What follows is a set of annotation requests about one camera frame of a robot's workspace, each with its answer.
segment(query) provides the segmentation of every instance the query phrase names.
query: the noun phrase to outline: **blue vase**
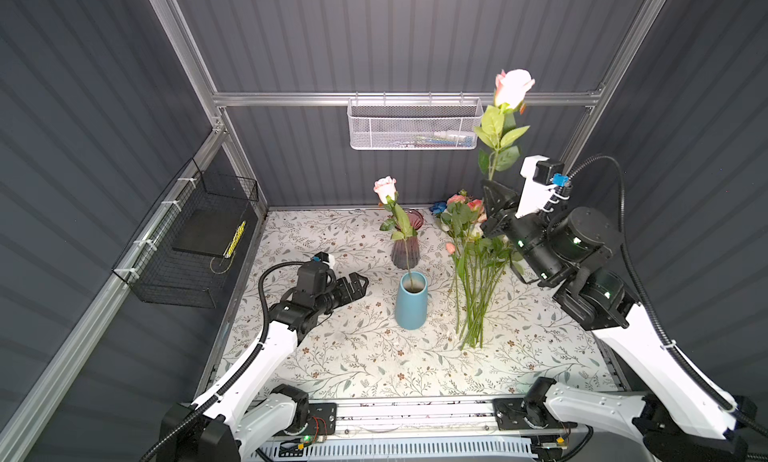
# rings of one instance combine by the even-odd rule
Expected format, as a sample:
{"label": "blue vase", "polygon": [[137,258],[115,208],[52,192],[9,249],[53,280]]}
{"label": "blue vase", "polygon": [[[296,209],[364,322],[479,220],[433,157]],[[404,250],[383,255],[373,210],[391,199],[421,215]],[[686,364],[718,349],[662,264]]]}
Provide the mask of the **blue vase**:
{"label": "blue vase", "polygon": [[414,331],[427,321],[427,277],[419,272],[411,273],[413,284],[420,290],[415,294],[406,290],[411,284],[408,273],[400,278],[395,302],[395,320],[400,327]]}

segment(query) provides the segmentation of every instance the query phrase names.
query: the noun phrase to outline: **vase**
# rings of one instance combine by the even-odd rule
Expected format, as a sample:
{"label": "vase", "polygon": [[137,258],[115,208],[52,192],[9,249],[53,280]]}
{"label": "vase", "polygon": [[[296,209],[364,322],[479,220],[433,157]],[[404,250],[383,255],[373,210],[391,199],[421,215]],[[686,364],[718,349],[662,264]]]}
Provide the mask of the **vase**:
{"label": "vase", "polygon": [[427,321],[427,284],[427,277],[420,272],[411,271],[400,278],[395,301],[395,321],[400,327],[415,331]]}
{"label": "vase", "polygon": [[[405,213],[408,214],[408,219],[411,222],[411,226],[414,230],[418,230],[424,225],[424,217],[413,209],[406,209]],[[408,258],[406,263],[406,244],[408,244]],[[405,240],[395,240],[392,244],[392,263],[395,267],[402,270],[407,270],[408,267],[414,268],[418,264],[418,260],[421,257],[421,253],[418,250],[418,237],[408,237]]]}

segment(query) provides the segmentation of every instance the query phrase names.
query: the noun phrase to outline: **blue connector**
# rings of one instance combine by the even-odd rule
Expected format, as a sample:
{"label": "blue connector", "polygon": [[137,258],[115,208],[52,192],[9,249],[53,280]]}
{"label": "blue connector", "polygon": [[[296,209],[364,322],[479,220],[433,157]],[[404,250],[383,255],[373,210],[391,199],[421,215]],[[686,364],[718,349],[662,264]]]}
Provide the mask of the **blue connector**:
{"label": "blue connector", "polygon": [[564,187],[568,183],[568,176],[563,174],[554,174],[552,177],[552,183],[558,187]]}

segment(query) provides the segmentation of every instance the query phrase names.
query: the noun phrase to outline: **basket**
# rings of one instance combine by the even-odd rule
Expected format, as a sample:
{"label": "basket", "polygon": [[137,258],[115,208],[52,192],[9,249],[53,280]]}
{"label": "basket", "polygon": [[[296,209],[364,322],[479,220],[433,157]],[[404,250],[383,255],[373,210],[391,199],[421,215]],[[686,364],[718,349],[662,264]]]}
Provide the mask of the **basket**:
{"label": "basket", "polygon": [[[238,272],[230,268],[239,266],[258,222],[257,201],[255,180],[197,171],[176,200],[162,202],[168,204],[168,208],[149,236],[130,244],[140,244],[135,262],[130,267],[118,267],[116,264],[112,272],[143,302],[203,308],[215,308],[220,303],[226,303]],[[219,239],[226,240],[227,250],[232,245],[236,228],[245,222],[228,257],[225,253],[211,254],[197,250],[194,244],[198,234],[186,237],[187,244],[192,240],[192,248],[183,245],[193,221],[205,221],[206,215],[209,225],[202,225],[203,229],[213,226],[210,225],[211,216],[235,225],[231,233],[219,236]]]}
{"label": "basket", "polygon": [[346,113],[356,150],[472,150],[483,111],[479,98],[421,104],[351,98]]}

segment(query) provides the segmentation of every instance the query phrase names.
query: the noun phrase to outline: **white mesh basket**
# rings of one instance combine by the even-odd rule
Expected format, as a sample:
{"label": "white mesh basket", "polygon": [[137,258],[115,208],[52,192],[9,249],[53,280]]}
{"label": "white mesh basket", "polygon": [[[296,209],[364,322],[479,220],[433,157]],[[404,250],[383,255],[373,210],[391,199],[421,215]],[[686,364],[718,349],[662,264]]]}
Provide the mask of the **white mesh basket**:
{"label": "white mesh basket", "polygon": [[482,113],[479,98],[422,104],[351,98],[346,109],[356,150],[471,150]]}

